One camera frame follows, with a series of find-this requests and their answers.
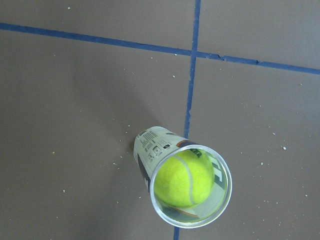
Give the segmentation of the tennis ball inside can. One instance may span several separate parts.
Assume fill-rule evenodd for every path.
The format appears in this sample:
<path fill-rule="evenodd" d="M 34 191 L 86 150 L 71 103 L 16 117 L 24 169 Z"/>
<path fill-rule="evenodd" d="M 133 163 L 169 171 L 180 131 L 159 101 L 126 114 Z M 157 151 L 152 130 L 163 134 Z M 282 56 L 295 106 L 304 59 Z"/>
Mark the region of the tennis ball inside can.
<path fill-rule="evenodd" d="M 192 208 L 209 197 L 215 171 L 205 151 L 192 148 L 166 160 L 155 177 L 158 199 L 176 208 Z"/>

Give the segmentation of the clear tennis ball can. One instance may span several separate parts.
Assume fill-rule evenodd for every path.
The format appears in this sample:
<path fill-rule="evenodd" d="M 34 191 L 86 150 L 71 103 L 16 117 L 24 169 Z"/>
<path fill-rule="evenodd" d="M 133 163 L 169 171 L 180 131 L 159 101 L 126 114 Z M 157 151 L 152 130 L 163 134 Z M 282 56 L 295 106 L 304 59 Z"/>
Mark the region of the clear tennis ball can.
<path fill-rule="evenodd" d="M 213 149 L 154 126 L 136 136 L 133 156 L 155 211 L 168 224 L 200 228 L 226 210 L 232 176 Z"/>

